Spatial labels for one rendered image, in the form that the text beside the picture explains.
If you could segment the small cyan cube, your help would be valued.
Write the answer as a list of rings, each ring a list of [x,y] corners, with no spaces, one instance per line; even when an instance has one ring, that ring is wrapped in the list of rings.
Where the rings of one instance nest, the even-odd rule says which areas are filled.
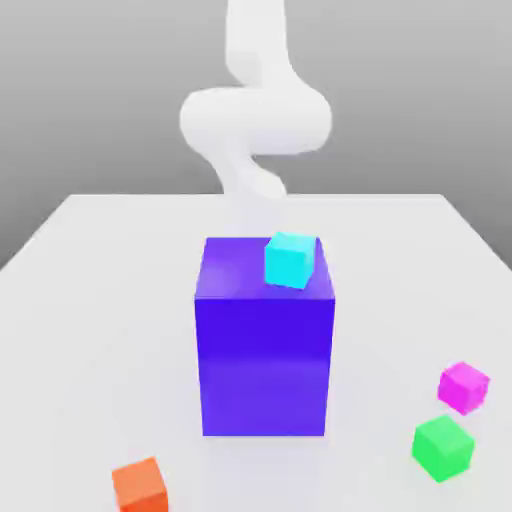
[[[315,265],[316,238],[277,232],[265,246],[265,282],[293,289],[304,289]]]

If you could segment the small orange cube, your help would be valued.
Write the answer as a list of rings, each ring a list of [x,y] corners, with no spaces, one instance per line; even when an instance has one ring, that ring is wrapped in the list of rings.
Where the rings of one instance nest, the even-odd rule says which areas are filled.
[[[112,471],[119,512],[169,512],[167,488],[155,457]]]

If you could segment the small green cube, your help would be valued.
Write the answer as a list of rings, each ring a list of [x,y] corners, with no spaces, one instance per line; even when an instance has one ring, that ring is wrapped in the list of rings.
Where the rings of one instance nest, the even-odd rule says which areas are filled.
[[[440,483],[470,467],[474,448],[474,438],[449,415],[442,415],[416,427],[411,454]]]

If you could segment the large purple box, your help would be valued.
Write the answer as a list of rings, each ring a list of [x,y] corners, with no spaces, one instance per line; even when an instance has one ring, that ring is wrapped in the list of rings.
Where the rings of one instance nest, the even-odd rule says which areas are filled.
[[[335,293],[321,246],[304,289],[264,280],[265,238],[209,237],[194,296],[206,436],[325,432]]]

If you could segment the small magenta cube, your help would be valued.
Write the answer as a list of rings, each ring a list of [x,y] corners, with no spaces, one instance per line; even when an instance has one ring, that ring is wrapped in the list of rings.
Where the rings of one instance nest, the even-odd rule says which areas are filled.
[[[466,416],[483,404],[489,383],[490,378],[486,374],[459,362],[441,373],[437,398]]]

